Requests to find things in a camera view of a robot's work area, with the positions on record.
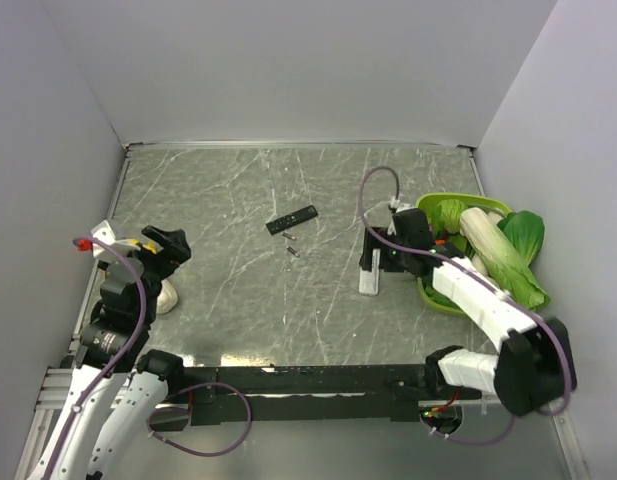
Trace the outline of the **white remote control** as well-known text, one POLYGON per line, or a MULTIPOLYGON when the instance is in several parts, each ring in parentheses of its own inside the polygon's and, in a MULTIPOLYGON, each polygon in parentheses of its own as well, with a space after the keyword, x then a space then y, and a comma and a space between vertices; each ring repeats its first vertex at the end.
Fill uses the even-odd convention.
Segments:
POLYGON ((359 270, 359 285, 358 291, 365 296, 376 296, 379 293, 380 270, 372 268, 371 270, 359 270))

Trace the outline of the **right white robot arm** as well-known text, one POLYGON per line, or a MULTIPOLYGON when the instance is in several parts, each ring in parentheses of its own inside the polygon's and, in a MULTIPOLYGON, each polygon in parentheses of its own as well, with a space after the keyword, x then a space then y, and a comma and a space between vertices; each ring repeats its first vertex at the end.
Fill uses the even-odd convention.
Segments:
POLYGON ((389 210, 389 227, 365 232, 360 293, 376 295, 381 272, 408 272, 448 297, 496 349, 488 355, 451 346, 429 355, 426 390, 441 399, 458 387, 494 394, 517 417, 569 400, 577 379, 565 325, 523 311, 461 250, 436 243, 423 210, 397 200, 389 210))

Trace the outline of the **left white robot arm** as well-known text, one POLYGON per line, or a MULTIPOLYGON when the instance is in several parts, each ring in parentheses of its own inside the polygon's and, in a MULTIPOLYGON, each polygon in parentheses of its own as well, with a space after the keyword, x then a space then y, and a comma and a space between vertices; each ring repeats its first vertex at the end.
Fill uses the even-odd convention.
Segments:
POLYGON ((108 221, 75 247, 104 273, 100 299, 82 328, 64 405, 32 479, 106 479, 154 408, 186 387, 181 357, 145 352, 164 281, 191 257, 183 230, 146 226, 152 247, 108 221))

